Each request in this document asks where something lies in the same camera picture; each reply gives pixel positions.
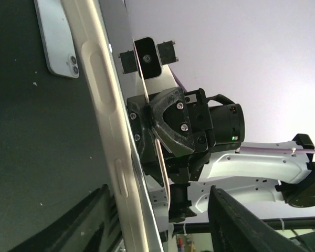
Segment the beige pink phone case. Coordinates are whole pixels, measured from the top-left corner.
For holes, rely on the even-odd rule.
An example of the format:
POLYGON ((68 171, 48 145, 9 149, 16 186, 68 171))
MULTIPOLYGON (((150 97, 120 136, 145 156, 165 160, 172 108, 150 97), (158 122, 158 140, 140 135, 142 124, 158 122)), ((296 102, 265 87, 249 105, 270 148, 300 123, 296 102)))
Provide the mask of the beige pink phone case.
POLYGON ((124 246, 145 247, 135 185, 125 101, 122 97, 100 1, 62 1, 96 113, 124 246))

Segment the black screen phone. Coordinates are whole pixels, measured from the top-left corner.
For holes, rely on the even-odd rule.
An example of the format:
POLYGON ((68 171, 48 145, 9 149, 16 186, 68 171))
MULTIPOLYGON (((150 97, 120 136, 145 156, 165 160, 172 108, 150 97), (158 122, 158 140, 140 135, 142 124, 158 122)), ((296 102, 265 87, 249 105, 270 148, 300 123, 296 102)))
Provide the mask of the black screen phone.
MULTIPOLYGON (((126 100, 135 95, 136 77, 135 73, 123 73, 119 56, 121 52, 131 51, 133 49, 133 37, 125 1, 100 1, 99 3, 109 38, 110 50, 112 51, 115 68, 117 70, 122 97, 126 100)), ((134 136, 130 129, 129 119, 126 119, 126 124, 129 134, 135 185, 140 199, 140 202, 136 203, 136 206, 139 207, 139 213, 141 213, 143 217, 143 223, 139 226, 144 229, 146 238, 144 242, 145 247, 143 249, 131 249, 129 246, 126 246, 126 251, 163 251, 159 229, 156 224, 145 175, 139 161, 134 136)))

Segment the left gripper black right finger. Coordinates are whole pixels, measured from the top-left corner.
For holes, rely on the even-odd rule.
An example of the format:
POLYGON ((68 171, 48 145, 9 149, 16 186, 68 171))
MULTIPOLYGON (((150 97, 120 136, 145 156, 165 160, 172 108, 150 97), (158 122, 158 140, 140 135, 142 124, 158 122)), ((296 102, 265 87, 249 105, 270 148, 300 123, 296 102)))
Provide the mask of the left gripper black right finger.
POLYGON ((312 251, 277 233, 223 189, 212 186, 208 201, 214 251, 312 251))

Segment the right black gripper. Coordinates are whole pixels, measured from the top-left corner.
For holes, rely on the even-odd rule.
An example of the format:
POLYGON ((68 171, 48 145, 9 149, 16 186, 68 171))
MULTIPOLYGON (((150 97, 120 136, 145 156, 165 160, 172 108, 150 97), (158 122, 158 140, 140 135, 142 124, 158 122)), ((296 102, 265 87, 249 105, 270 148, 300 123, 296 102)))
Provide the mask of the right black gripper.
POLYGON ((159 184, 162 175, 154 139, 161 144, 169 178, 174 183, 197 181, 215 145, 212 118, 203 89, 170 88, 127 99, 127 111, 145 175, 159 184))

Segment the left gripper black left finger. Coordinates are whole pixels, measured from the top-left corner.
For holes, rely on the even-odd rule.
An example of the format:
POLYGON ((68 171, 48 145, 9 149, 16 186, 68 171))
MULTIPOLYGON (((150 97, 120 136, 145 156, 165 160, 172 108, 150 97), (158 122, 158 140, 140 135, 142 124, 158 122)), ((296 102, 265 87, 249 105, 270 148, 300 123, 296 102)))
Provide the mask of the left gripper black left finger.
POLYGON ((107 184, 11 251, 116 251, 121 227, 107 184))

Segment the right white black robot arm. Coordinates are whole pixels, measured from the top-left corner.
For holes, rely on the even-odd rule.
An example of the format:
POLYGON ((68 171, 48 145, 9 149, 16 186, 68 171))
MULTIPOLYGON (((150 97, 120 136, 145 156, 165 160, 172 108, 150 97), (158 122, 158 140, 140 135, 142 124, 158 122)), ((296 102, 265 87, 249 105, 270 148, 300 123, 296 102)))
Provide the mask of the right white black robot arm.
POLYGON ((158 217, 179 223, 207 211, 211 187, 240 202, 315 206, 314 145, 306 134, 245 142, 241 106, 180 87, 127 99, 130 127, 158 217))

